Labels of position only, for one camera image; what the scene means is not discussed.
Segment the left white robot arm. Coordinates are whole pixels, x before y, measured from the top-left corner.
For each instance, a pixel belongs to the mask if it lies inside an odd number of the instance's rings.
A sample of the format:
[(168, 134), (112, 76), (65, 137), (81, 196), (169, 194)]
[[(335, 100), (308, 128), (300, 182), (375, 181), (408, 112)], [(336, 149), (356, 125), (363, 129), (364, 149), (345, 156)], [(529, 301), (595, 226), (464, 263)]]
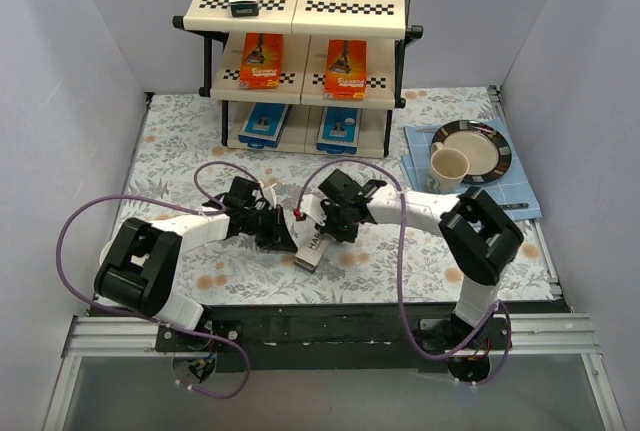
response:
[(298, 251), (273, 191), (236, 176), (222, 204), (225, 211), (217, 214), (209, 202), (194, 214), (167, 220), (127, 219), (103, 248), (95, 293), (146, 318), (178, 326), (178, 338), (188, 349), (205, 349), (213, 328), (202, 319), (203, 305), (173, 288), (181, 256), (240, 234), (254, 237), (261, 251)]

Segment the orange Gillette razor pack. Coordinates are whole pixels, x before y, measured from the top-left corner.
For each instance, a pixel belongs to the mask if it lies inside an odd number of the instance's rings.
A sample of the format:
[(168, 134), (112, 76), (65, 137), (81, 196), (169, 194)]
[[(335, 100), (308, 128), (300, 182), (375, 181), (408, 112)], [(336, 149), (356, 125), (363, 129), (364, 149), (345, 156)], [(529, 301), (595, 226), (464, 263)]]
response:
[(284, 36), (247, 33), (239, 70), (241, 89), (275, 89), (280, 84)]
[(324, 95), (334, 100), (362, 100), (366, 94), (367, 42), (331, 39), (328, 44)]

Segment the white Harry's box front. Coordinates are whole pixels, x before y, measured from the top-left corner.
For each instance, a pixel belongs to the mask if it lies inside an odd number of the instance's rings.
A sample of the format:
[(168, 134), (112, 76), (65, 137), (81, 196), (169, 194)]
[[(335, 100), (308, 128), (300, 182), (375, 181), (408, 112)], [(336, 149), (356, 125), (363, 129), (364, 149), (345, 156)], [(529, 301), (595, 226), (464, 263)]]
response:
[(329, 244), (330, 239), (326, 234), (315, 232), (295, 254), (294, 264), (309, 273), (314, 273)]

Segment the blue razor box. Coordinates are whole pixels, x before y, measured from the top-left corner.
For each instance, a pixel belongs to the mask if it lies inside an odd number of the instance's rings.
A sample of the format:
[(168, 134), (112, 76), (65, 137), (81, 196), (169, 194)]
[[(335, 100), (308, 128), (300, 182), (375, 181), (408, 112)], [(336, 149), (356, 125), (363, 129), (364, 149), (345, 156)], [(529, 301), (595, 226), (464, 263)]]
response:
[(278, 147), (292, 106), (256, 103), (238, 132), (238, 140), (252, 149)]
[(316, 149), (327, 154), (355, 155), (358, 147), (361, 110), (325, 107), (316, 141)]

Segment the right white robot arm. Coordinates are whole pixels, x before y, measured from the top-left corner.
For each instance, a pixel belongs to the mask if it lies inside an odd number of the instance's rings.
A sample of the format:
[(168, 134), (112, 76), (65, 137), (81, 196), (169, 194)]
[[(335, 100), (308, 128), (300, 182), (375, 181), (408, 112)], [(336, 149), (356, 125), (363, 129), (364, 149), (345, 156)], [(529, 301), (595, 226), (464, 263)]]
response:
[(354, 242), (365, 223), (397, 224), (443, 238), (464, 275), (451, 317), (453, 338), (469, 349), (486, 340), (501, 276), (524, 241), (486, 191), (470, 187), (462, 194), (438, 195), (375, 179), (361, 185), (339, 169), (319, 190), (321, 197), (301, 199), (300, 210), (338, 242)]

